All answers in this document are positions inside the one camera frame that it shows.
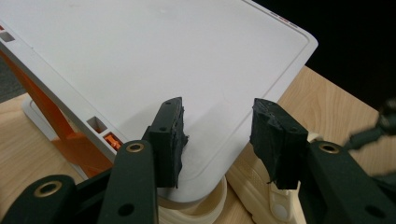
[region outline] wooden table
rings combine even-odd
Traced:
[[[0,104],[0,217],[37,179],[54,174],[81,177],[21,110],[22,95]],[[279,100],[311,132],[342,145],[351,133],[375,124],[377,111],[304,67]],[[396,170],[396,138],[383,138],[353,157],[370,175]],[[216,223],[253,223],[231,187]]]

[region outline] wooden surface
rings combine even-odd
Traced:
[[[81,178],[21,110],[25,95],[0,104],[0,217],[38,178]],[[377,112],[305,67],[279,101],[309,131],[342,145],[351,133],[375,124]],[[371,144],[354,158],[369,174],[396,170],[396,138]],[[230,188],[216,223],[253,223]]]

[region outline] orange stand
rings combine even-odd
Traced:
[[[88,177],[110,168],[112,162],[96,148],[85,134],[73,131],[58,106],[5,53],[0,51],[0,56],[4,58],[6,64],[57,133],[58,138],[51,142],[61,151],[64,157],[68,161],[79,165]]]

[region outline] white plastic device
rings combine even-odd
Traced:
[[[106,134],[140,139],[181,96],[190,141],[178,189],[158,190],[177,203],[215,188],[248,142],[254,98],[277,101],[318,45],[248,0],[0,0],[0,26],[1,50],[111,160]]]

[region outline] black clamp jaw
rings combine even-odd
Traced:
[[[375,129],[394,133],[394,112],[383,112]],[[396,175],[370,177],[350,156],[348,144],[309,144],[306,137],[307,130],[279,105],[255,100],[250,143],[279,189],[296,189],[301,182],[299,199],[308,224],[396,223],[396,182],[386,181]]]
[[[80,184],[50,175],[31,184],[2,224],[159,223],[157,188],[177,186],[183,133],[181,98],[164,102],[143,140],[124,143],[113,167]]]

